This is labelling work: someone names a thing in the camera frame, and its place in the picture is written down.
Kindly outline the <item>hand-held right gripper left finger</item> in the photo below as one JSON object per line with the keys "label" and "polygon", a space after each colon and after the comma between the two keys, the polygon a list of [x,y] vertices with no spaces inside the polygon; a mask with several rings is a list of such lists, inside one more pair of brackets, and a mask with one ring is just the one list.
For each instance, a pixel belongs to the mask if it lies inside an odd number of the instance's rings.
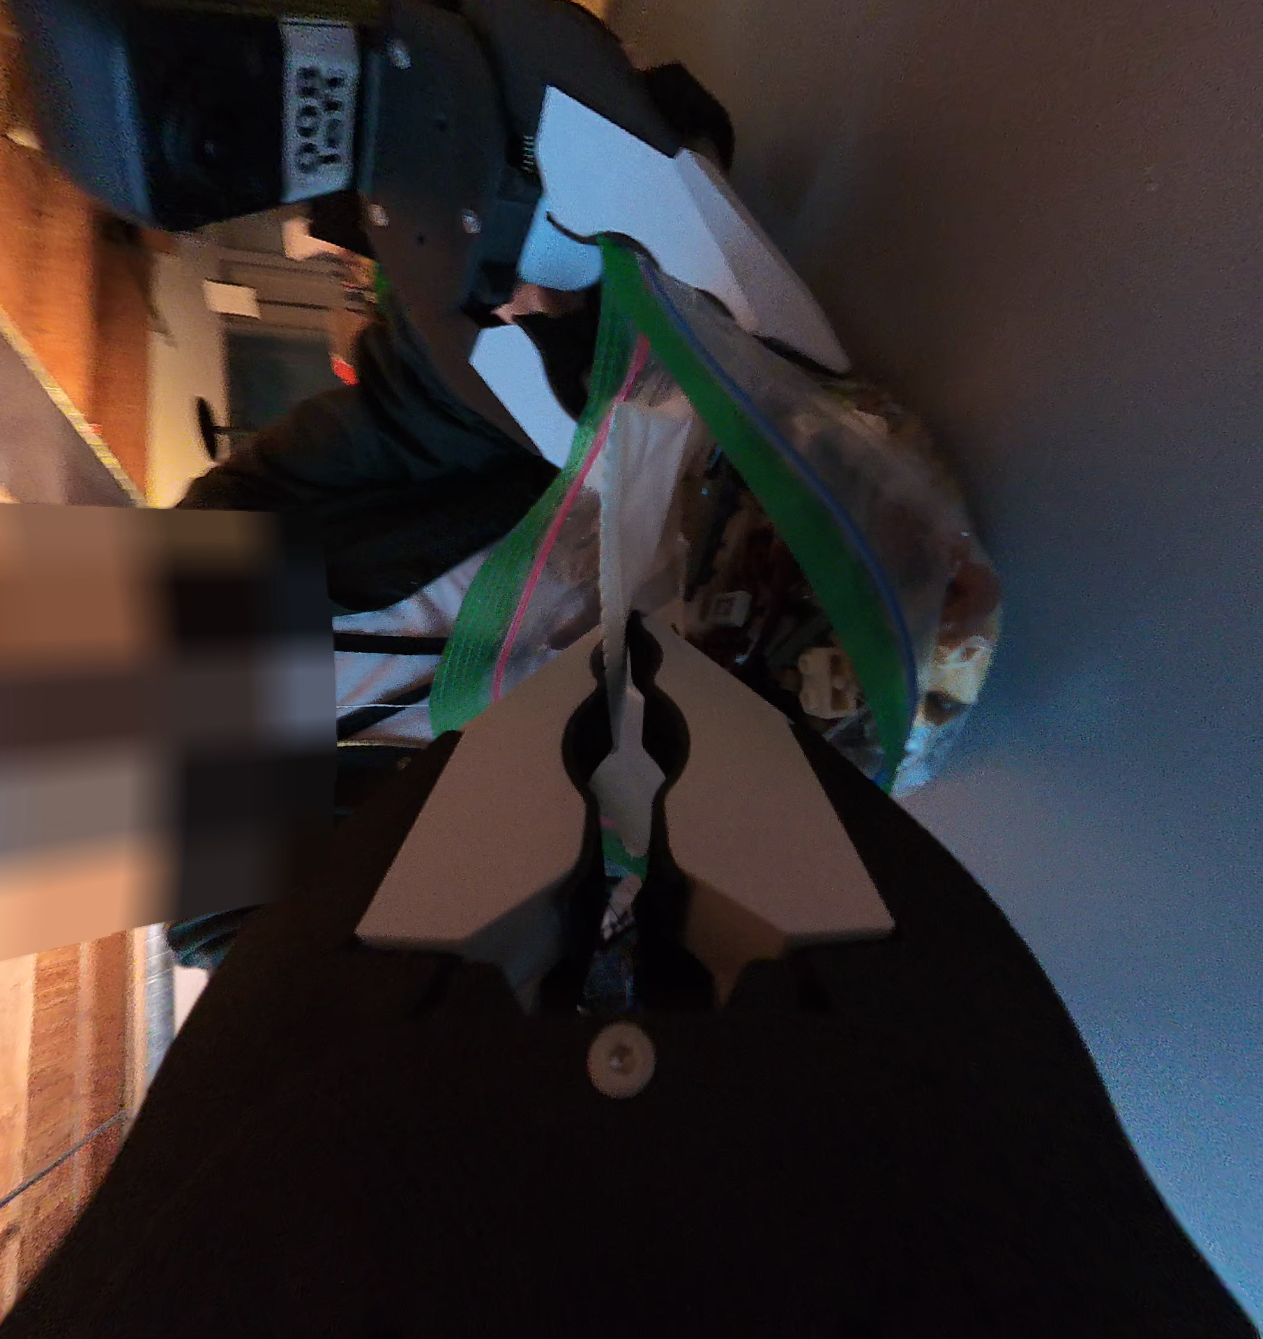
{"label": "hand-held right gripper left finger", "polygon": [[368,947],[493,966],[525,1013],[544,982],[583,992],[608,902],[589,777],[606,756],[593,627],[461,732],[354,934]]}

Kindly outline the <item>clear zip bag green seal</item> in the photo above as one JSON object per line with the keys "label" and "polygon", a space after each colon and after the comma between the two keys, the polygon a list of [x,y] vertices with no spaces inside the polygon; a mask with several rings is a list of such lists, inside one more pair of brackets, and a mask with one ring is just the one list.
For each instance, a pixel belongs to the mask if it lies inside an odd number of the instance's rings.
{"label": "clear zip bag green seal", "polygon": [[685,474],[699,452],[723,449],[852,662],[880,748],[874,774],[856,768],[888,794],[912,794],[919,788],[899,793],[893,780],[913,716],[916,656],[900,596],[864,534],[868,518],[854,487],[858,426],[824,388],[856,378],[824,375],[749,333],[625,238],[602,237],[599,251],[589,401],[555,480],[472,579],[429,695],[433,735],[465,727],[561,647],[602,627],[600,473],[611,414],[624,401],[656,404],[676,391],[701,438]]}

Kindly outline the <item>pile of small toy bricks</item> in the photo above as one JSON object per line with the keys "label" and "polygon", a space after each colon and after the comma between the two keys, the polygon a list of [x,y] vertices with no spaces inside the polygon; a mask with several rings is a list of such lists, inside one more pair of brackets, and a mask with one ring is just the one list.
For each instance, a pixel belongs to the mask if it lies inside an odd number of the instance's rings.
{"label": "pile of small toy bricks", "polygon": [[[990,671],[1002,596],[961,494],[922,422],[865,379],[824,384],[859,430],[854,487],[916,660],[916,700],[893,788],[923,787],[952,751]],[[756,694],[800,714],[871,775],[874,719],[790,545],[712,446],[682,483],[680,631]]]}

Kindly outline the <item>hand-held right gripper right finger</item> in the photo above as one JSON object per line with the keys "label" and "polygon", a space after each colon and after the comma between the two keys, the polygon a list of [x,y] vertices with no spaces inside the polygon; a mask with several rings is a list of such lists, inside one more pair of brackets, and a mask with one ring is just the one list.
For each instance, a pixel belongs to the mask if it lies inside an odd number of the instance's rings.
{"label": "hand-held right gripper right finger", "polygon": [[891,912],[791,720],[653,617],[631,624],[663,771],[634,902],[640,1004],[708,1010],[756,962],[887,940]]}

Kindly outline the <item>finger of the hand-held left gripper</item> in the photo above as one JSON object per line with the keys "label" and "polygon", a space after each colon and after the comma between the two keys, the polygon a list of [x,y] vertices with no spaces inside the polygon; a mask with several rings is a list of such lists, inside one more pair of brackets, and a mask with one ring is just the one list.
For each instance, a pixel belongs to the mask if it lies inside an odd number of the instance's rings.
{"label": "finger of the hand-held left gripper", "polygon": [[589,401],[595,314],[526,311],[482,330],[471,368],[519,425],[573,425]]}
{"label": "finger of the hand-held left gripper", "polygon": [[554,87],[544,91],[535,152],[541,193],[520,280],[584,289],[597,240],[625,238],[756,337],[826,371],[849,369],[822,307],[712,163],[689,148],[666,155]]}

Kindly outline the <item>person's light grey clothing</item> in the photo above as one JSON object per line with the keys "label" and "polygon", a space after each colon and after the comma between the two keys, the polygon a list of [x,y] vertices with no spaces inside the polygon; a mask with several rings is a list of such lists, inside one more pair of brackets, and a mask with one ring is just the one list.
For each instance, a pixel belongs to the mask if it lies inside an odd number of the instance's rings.
{"label": "person's light grey clothing", "polygon": [[[478,570],[490,556],[485,547],[424,585],[414,595],[378,611],[341,614],[336,633],[360,637],[445,640]],[[429,694],[442,652],[337,649],[336,716],[341,745],[400,745],[432,742]]]}

